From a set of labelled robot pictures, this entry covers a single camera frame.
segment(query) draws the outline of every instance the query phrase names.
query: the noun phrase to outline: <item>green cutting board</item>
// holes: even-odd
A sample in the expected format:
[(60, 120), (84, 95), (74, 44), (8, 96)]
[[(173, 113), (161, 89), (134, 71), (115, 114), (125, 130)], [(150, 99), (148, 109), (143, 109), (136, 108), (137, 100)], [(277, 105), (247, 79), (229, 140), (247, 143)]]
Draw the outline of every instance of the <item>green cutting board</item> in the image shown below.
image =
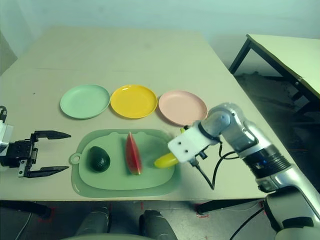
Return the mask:
[[(147, 189), (166, 183), (174, 173), (174, 167), (156, 168), (154, 162), (169, 153), (167, 142), (160, 137), (145, 132), (133, 134), (138, 147), (142, 173), (133, 175), (127, 167), (125, 147), (128, 134), (112, 132), (89, 142), (82, 153), (75, 153), (70, 161), (79, 164), (81, 179), (91, 187), (109, 190)], [(88, 163), (89, 150), (94, 147), (104, 149), (110, 156), (110, 167), (104, 172), (94, 172)]]
[[(125, 143), (133, 134), (139, 149), (142, 174), (132, 175), (125, 161)], [(178, 166), (159, 169), (154, 161), (169, 152), (171, 137), (155, 129), (104, 129), (89, 133), (70, 157), (72, 186), (80, 195), (91, 198), (157, 196), (171, 192), (180, 182)], [(88, 150), (98, 146), (110, 156), (110, 167), (102, 173), (88, 168)]]

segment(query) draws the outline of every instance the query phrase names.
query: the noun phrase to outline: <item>yellow plate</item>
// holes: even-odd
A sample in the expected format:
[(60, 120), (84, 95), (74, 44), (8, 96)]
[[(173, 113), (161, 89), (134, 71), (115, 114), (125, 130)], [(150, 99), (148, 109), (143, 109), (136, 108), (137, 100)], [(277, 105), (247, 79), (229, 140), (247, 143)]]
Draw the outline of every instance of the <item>yellow plate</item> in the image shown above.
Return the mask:
[(156, 109), (158, 99), (155, 93), (145, 86), (125, 85), (114, 91), (110, 103), (118, 114), (130, 119), (139, 119)]

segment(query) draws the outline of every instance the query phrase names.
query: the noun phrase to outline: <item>plate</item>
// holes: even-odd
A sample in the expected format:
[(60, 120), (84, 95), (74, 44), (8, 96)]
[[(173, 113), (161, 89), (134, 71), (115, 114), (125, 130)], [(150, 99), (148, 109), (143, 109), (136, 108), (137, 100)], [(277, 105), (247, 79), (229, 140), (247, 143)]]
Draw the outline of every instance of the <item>plate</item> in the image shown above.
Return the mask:
[(207, 106), (200, 97), (182, 90), (163, 94), (159, 99), (159, 109), (168, 120), (180, 126), (192, 125), (208, 114)]
[(141, 85), (125, 85), (111, 96), (113, 110), (130, 119), (140, 119), (151, 114), (157, 107), (158, 99), (153, 91)]
[(60, 100), (61, 110), (75, 119), (89, 119), (102, 113), (110, 103), (109, 92), (99, 85), (79, 85)]

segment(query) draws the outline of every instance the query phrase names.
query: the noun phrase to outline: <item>green plate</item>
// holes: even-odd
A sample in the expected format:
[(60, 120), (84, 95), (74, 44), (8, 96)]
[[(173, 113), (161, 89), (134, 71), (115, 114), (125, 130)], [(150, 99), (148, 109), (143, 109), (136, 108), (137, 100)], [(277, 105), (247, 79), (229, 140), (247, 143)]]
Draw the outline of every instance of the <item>green plate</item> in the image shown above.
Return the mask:
[(76, 86), (60, 100), (61, 110), (75, 119), (89, 119), (102, 113), (110, 103), (109, 92), (99, 85)]
[[(124, 144), (131, 132), (139, 148), (142, 174), (132, 175), (125, 162)], [(173, 191), (180, 182), (178, 165), (167, 169), (153, 166), (155, 158), (169, 152), (171, 137), (155, 129), (105, 129), (86, 135), (76, 153), (70, 157), (71, 182), (80, 195), (91, 198), (158, 196)], [(102, 173), (88, 170), (86, 155), (92, 145), (102, 147), (109, 154), (110, 168)]]

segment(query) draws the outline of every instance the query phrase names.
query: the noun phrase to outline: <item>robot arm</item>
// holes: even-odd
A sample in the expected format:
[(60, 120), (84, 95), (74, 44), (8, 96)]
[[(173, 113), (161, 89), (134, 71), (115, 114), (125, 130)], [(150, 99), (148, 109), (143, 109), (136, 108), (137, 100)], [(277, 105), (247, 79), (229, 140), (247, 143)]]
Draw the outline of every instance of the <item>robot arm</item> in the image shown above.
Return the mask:
[(320, 228), (320, 195), (299, 168), (289, 163), (257, 126), (248, 121), (233, 103), (212, 108), (208, 117), (197, 121), (168, 143), (179, 162), (205, 159), (204, 150), (220, 142), (230, 144), (249, 166), (261, 191), (264, 205), (275, 230), (292, 226)]

